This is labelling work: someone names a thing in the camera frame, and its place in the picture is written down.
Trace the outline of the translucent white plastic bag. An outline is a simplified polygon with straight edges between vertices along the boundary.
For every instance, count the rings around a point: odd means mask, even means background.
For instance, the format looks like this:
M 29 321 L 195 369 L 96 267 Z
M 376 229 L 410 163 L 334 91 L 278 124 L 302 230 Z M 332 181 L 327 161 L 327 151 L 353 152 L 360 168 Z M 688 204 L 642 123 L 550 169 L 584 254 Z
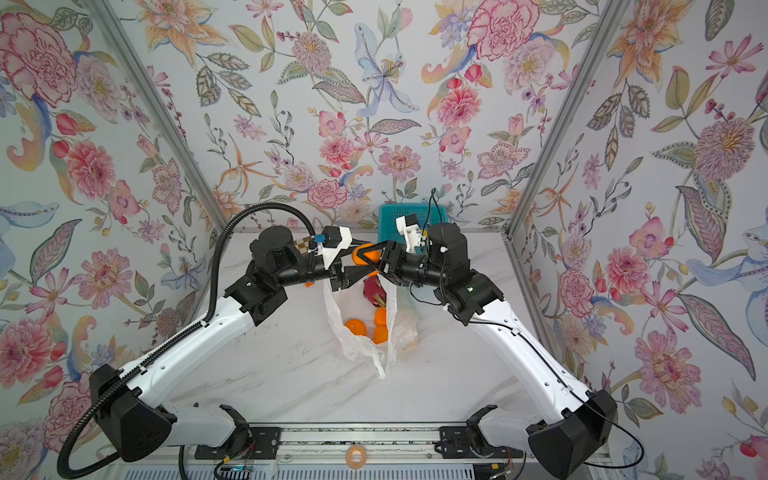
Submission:
M 363 296 L 363 281 L 346 290 L 334 291 L 328 280 L 322 283 L 329 326 L 344 358 L 374 368 L 385 379 L 395 365 L 405 360 L 419 343 L 418 316 L 407 289 L 380 278 L 387 292 L 387 326 L 374 324 L 376 309 Z M 366 336 L 353 335 L 345 323 L 362 320 Z

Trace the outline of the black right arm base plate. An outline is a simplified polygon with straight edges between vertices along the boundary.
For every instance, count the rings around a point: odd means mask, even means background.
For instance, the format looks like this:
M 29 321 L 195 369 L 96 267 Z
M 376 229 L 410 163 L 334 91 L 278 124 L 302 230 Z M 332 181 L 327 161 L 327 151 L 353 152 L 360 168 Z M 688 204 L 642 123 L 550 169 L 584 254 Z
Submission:
M 464 424 L 441 426 L 434 451 L 443 459 L 517 459 L 523 452 L 510 447 L 492 446 L 480 431 L 479 422 L 496 405 L 486 405 L 473 413 Z

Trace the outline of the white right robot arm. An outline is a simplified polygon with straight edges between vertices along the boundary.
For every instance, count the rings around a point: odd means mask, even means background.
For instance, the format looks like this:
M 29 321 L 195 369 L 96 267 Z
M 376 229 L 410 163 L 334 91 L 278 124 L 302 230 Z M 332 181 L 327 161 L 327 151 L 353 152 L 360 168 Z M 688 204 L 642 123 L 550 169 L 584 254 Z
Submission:
M 523 451 L 553 477 L 569 478 L 606 444 L 616 401 L 606 390 L 591 391 L 541 345 L 496 284 L 472 268 L 457 225 L 439 223 L 426 234 L 413 226 L 404 236 L 404 243 L 360 246 L 353 261 L 399 286 L 432 287 L 439 304 L 492 347 L 525 388 L 533 410 L 491 408 L 470 428 L 488 445 Z

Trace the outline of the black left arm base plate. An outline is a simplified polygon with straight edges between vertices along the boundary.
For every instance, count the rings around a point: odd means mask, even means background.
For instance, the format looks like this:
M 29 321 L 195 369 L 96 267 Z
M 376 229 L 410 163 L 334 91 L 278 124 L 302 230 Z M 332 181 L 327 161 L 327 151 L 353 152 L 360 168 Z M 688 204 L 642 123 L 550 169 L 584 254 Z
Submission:
M 280 427 L 258 427 L 248 424 L 232 406 L 220 405 L 229 419 L 234 421 L 234 431 L 221 446 L 196 447 L 196 460 L 255 459 L 275 460 L 280 446 Z

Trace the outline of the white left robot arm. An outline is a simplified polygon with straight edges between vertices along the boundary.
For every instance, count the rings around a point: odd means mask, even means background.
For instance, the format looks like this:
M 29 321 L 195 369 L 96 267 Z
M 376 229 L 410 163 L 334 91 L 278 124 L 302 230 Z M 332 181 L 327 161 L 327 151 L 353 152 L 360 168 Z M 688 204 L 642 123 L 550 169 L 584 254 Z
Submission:
M 215 297 L 208 311 L 163 344 L 120 369 L 101 367 L 90 381 L 93 419 L 119 459 L 141 460 L 161 447 L 207 446 L 227 455 L 253 442 L 232 406 L 178 407 L 172 391 L 237 337 L 255 329 L 287 299 L 289 286 L 328 280 L 347 288 L 380 264 L 381 253 L 327 227 L 303 253 L 286 227 L 270 227 L 251 242 L 245 274 Z

